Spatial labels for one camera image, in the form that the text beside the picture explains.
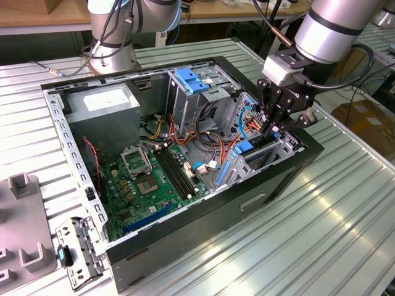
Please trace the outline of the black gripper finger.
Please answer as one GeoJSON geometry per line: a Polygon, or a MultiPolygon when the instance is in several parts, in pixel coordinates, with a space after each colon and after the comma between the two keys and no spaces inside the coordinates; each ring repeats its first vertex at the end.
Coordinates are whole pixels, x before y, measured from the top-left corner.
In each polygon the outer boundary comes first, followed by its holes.
{"type": "Polygon", "coordinates": [[[305,111],[300,111],[285,115],[280,119],[277,128],[284,131],[304,129],[317,122],[317,117],[312,113],[311,107],[305,111]]]}
{"type": "Polygon", "coordinates": [[[281,99],[283,96],[283,88],[271,84],[265,78],[257,80],[257,89],[260,94],[259,109],[262,112],[261,134],[273,134],[273,128],[283,116],[283,106],[281,99]]]}

